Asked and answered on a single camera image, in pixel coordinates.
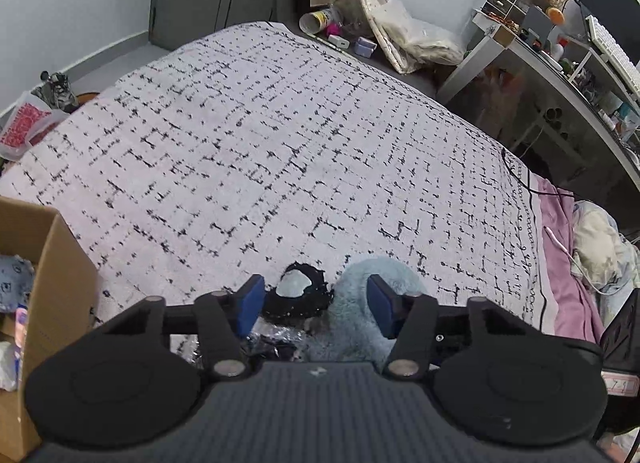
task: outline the white blanket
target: white blanket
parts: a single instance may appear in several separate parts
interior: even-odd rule
[[[101,320],[252,273],[273,286],[293,261],[332,283],[350,262],[389,255],[441,304],[482,294],[553,332],[538,198],[500,151],[380,71],[244,24],[122,78],[0,193],[60,210],[100,269]]]

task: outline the charging cable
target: charging cable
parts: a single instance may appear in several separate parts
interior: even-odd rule
[[[615,295],[617,292],[619,292],[622,289],[622,286],[620,286],[618,289],[616,289],[616,290],[614,290],[614,291],[612,291],[610,293],[604,293],[603,291],[601,291],[598,288],[596,288],[595,286],[593,286],[593,283],[589,280],[589,278],[582,271],[582,267],[575,261],[575,259],[571,255],[571,253],[569,253],[569,251],[564,247],[564,245],[560,241],[558,241],[558,238],[554,235],[554,233],[551,231],[551,229],[548,226],[543,226],[543,228],[545,229],[545,232],[549,236],[551,241],[553,241],[553,243],[556,245],[556,247],[558,247],[560,250],[562,250],[566,254],[566,256],[569,258],[569,261],[574,263],[575,267],[578,268],[578,270],[580,270],[580,273],[584,277],[585,281],[587,281],[589,286],[591,286],[591,289],[593,289],[596,293],[598,293],[600,295],[604,295],[604,297],[610,297],[611,295]]]

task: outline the cardboard box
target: cardboard box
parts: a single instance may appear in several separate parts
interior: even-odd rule
[[[36,270],[18,390],[0,390],[0,461],[19,461],[40,444],[24,408],[24,384],[35,367],[92,326],[97,270],[57,210],[2,196],[0,253],[29,259]],[[14,320],[0,316],[0,339],[7,340]]]

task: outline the keyboard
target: keyboard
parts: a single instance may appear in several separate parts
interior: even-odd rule
[[[586,20],[591,34],[591,41],[602,51],[613,69],[620,74],[633,98],[637,100],[640,98],[640,72],[631,63],[629,57],[626,56],[626,53],[611,36],[611,33],[607,31],[607,28],[600,24],[593,15],[588,16]]]

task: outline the pink fabric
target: pink fabric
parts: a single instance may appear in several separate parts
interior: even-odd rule
[[[541,177],[538,177],[538,190],[571,194],[554,187],[548,180]],[[574,198],[543,195],[539,198],[543,226],[548,226],[556,239],[569,252],[572,252]],[[578,281],[571,274],[571,261],[544,230],[542,230],[542,240],[551,292],[558,302],[556,335],[599,342],[604,333],[604,326],[592,296],[582,281]]]

